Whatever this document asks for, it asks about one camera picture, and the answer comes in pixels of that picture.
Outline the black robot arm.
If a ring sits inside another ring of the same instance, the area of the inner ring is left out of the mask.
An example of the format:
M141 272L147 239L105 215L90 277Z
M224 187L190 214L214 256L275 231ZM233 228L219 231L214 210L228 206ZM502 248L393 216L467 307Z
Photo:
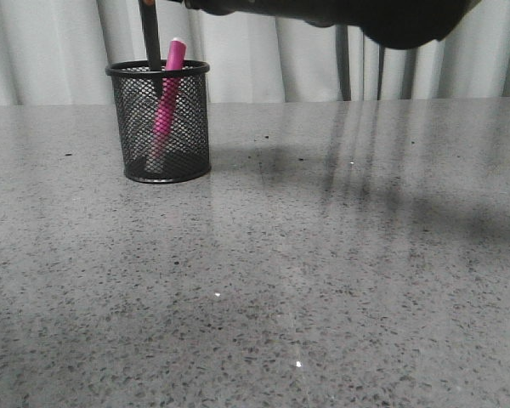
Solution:
M188 9L303 20L312 26L357 26L375 43L398 50L445 39L479 3L468 0L199 0Z

